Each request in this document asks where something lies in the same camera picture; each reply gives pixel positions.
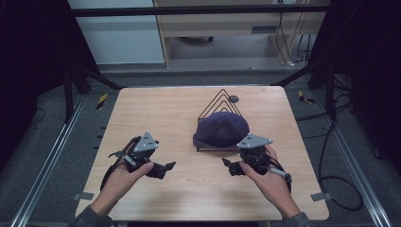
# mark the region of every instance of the tape marker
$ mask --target tape marker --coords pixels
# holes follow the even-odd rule
[[[82,192],[82,193],[75,193],[71,199],[74,201],[79,201],[79,200],[91,201],[93,197],[94,197],[93,193]]]
[[[312,198],[313,201],[329,201],[333,199],[330,193],[323,193],[323,192],[310,195],[310,197]]]
[[[107,97],[107,94],[101,95],[100,100],[99,100],[99,102],[97,103],[97,106],[96,106],[97,110],[101,110],[101,108],[104,105],[104,102],[106,101],[106,97]]]
[[[304,93],[301,92],[301,91],[298,92],[298,99],[299,99],[300,101],[304,101],[304,102],[307,102],[307,103],[315,103],[315,100],[314,100],[314,99],[307,99],[307,98],[305,98],[305,97],[304,97]]]

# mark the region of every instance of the metal rod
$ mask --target metal rod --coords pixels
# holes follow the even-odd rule
[[[45,10],[57,15],[75,17],[103,16],[145,16],[179,14],[226,14],[226,13],[272,13],[272,12],[322,12],[345,9],[352,5],[332,6],[330,4],[302,5],[243,5],[243,6],[197,6],[197,7],[156,7],[156,8],[119,8],[119,9],[69,9]]]
[[[55,144],[53,145],[53,148],[51,149],[49,155],[47,156],[47,159],[44,162],[44,166],[42,167],[41,172],[36,178],[35,183],[30,188],[30,191],[27,194],[24,203],[18,210],[17,214],[14,216],[14,219],[12,220],[10,226],[12,227],[26,226],[30,218],[30,215],[32,214],[32,211],[39,200],[39,197],[42,195],[42,192],[44,191],[44,187],[46,186],[47,180],[50,177],[53,168],[57,163],[57,160],[59,159],[59,156],[65,145],[65,142],[67,141],[67,138],[77,121],[84,99],[85,99],[84,95],[79,95],[74,114],[72,115],[70,121],[65,123],[64,126],[62,127],[59,137],[57,138]]]

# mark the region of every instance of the human hand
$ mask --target human hand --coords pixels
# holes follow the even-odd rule
[[[268,155],[277,160],[275,150],[270,145],[265,145],[265,148]],[[245,174],[256,183],[262,194],[277,208],[284,219],[301,213],[288,191],[286,180],[282,176],[272,171],[268,171],[265,175],[260,175],[244,162],[239,164]]]
[[[91,204],[92,210],[101,216],[108,216],[113,207],[118,201],[133,187],[133,185],[144,175],[148,174],[153,169],[154,163],[149,162],[129,173],[125,165],[118,165],[100,194]]]

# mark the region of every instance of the wooden table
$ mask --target wooden table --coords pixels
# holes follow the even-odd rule
[[[231,176],[221,158],[238,161],[235,151],[197,152],[192,136],[198,117],[222,87],[126,88],[121,90],[84,192],[99,193],[104,173],[135,136],[149,131],[159,148],[153,162],[177,162],[163,180],[143,177],[120,200],[114,220],[279,220],[282,217],[247,176]],[[251,133],[273,140],[279,162],[292,175],[292,196],[311,219],[328,218],[305,145],[282,87],[224,87]],[[79,214],[90,201],[80,201]]]

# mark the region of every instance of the wrist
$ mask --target wrist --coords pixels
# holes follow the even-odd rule
[[[294,200],[282,202],[280,205],[277,205],[277,209],[282,215],[283,219],[292,218],[301,214],[301,210]]]
[[[91,208],[98,215],[107,217],[117,203],[117,200],[114,200],[110,197],[102,197],[100,193],[100,195],[91,204]]]

